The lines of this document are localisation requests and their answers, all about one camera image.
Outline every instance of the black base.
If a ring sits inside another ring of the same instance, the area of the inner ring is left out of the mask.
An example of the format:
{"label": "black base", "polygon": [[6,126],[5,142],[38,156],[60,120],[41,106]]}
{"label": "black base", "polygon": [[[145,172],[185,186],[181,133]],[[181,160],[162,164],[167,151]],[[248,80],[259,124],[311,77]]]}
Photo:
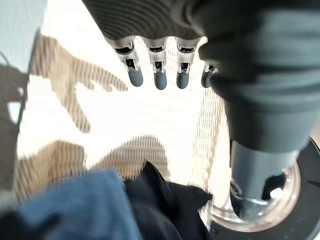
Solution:
{"label": "black base", "polygon": [[298,201],[289,216],[261,232],[238,232],[212,223],[215,240],[313,240],[320,230],[320,151],[311,140],[297,163],[301,175]]}

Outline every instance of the robotic fingertip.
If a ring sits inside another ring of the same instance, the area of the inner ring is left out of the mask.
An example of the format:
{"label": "robotic fingertip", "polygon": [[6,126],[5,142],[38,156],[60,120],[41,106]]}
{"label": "robotic fingertip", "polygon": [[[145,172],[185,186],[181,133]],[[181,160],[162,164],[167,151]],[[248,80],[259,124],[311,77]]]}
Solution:
{"label": "robotic fingertip", "polygon": [[133,86],[140,87],[143,84],[144,78],[142,76],[141,69],[135,70],[134,68],[130,67],[128,74],[130,82]]}
{"label": "robotic fingertip", "polygon": [[176,76],[176,85],[180,89],[185,89],[189,83],[189,73],[178,73]]}
{"label": "robotic fingertip", "polygon": [[157,73],[154,74],[154,84],[157,89],[164,90],[167,86],[166,72],[157,71]]}

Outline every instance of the robotic hand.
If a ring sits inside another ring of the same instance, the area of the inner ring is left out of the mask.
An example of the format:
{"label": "robotic hand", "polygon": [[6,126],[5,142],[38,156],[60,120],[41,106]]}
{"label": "robotic hand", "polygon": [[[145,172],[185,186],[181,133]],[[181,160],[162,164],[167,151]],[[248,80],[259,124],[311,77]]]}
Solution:
{"label": "robotic hand", "polygon": [[201,83],[224,99],[231,139],[231,204],[240,219],[258,221],[273,202],[271,191],[282,188],[288,171],[297,169],[296,159],[317,121],[320,2],[83,2],[136,87],[143,77],[134,36],[142,36],[148,47],[160,90],[167,85],[167,37],[177,39],[181,89],[188,84],[200,37],[208,38],[199,49],[206,62]]}

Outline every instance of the blue cloth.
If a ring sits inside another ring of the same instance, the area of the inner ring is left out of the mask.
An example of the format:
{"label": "blue cloth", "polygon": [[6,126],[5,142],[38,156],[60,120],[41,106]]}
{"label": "blue cloth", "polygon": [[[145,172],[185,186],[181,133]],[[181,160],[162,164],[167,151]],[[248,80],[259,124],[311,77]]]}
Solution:
{"label": "blue cloth", "polygon": [[23,205],[0,224],[0,239],[13,238],[4,229],[8,221],[13,230],[19,226],[19,239],[141,240],[125,185],[114,170],[77,177]]}

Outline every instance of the black garment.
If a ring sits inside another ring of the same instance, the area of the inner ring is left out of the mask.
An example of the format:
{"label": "black garment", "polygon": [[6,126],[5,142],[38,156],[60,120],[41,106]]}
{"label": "black garment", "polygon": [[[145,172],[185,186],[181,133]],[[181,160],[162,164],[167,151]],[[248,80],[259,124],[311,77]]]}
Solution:
{"label": "black garment", "polygon": [[211,239],[198,213],[212,199],[211,194],[165,181],[150,162],[136,180],[125,183],[144,240]]}

